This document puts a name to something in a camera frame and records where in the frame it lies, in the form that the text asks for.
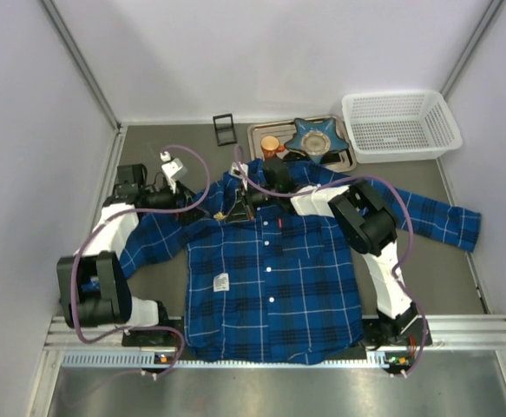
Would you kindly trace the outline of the gold brooch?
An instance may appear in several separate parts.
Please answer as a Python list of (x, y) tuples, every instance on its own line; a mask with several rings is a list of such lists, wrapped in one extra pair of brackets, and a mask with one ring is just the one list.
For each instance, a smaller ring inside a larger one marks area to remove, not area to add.
[(223, 222), (225, 221), (227, 218), (227, 216), (225, 214), (223, 214), (222, 212), (218, 212), (214, 215), (214, 219), (219, 221), (219, 222)]

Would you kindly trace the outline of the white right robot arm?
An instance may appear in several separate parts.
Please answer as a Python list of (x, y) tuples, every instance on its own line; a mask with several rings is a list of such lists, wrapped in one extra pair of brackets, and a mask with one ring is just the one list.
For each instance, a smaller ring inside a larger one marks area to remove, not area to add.
[(239, 179), (233, 207), (225, 215), (229, 222), (252, 220), (259, 208), (277, 204), (291, 215), (332, 218), (350, 248), (359, 253), (369, 269), (377, 294), (379, 340), (409, 348), (422, 347), (427, 338), (427, 320), (409, 294), (401, 264), (409, 256), (398, 255), (398, 219), (366, 177), (348, 177), (337, 185), (301, 186), (291, 178), (286, 164), (272, 158), (263, 161), (266, 184), (253, 182), (248, 166), (232, 163), (230, 175)]

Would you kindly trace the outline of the blue plaid shirt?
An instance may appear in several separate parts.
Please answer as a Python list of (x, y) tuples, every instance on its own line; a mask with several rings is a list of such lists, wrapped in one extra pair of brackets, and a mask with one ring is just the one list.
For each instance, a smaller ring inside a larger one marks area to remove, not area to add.
[(207, 214), (187, 226), (144, 215), (121, 253), (124, 275), (187, 253), (184, 335), (202, 361), (312, 365), (361, 341), (352, 252), (336, 221), (275, 204), (250, 221), (218, 221), (239, 184), (224, 174), (199, 193)]

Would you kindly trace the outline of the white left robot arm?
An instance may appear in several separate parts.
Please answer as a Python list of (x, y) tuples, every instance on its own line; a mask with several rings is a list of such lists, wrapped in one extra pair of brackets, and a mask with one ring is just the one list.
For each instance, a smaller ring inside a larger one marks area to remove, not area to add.
[(147, 183), (144, 165), (118, 167), (117, 182), (102, 205), (89, 239), (73, 255), (60, 258), (56, 264), (63, 317), (82, 342), (90, 344), (103, 338), (85, 337), (85, 328), (115, 325), (131, 332), (156, 330), (168, 323), (161, 302), (131, 295), (121, 257), (129, 236), (146, 213), (165, 212), (183, 224), (206, 215), (194, 203), (194, 193), (181, 182), (186, 173), (180, 159), (164, 162), (164, 183), (158, 189)]

